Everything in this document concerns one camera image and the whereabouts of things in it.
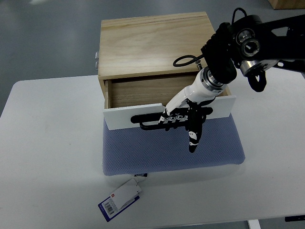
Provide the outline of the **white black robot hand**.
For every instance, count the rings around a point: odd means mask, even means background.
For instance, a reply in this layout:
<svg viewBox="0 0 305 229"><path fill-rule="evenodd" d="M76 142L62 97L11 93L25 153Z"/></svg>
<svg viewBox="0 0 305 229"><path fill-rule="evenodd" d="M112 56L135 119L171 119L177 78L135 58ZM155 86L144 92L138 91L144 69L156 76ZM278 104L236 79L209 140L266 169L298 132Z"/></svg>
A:
<svg viewBox="0 0 305 229"><path fill-rule="evenodd" d="M194 153L202 136L203 114L199 105L210 104L225 90L225 84L218 82L209 68L203 68L194 82L183 88L166 105L158 124L167 120L167 130L176 129L181 121L189 134L189 152Z"/></svg>

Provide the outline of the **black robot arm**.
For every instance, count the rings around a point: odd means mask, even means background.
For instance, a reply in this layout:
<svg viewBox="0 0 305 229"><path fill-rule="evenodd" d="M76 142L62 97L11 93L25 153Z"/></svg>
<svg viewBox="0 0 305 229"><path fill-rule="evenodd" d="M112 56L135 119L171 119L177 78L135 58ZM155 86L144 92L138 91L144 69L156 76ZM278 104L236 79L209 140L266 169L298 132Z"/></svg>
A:
<svg viewBox="0 0 305 229"><path fill-rule="evenodd" d="M250 87L262 92L265 72L272 67L305 71L305 17L294 16L263 23L256 15L224 22L201 49L200 56L187 55L188 63L204 59L195 81L166 105L159 123L184 117L189 133L189 151L194 152L202 125L212 113L210 103L221 94L240 70Z"/></svg>

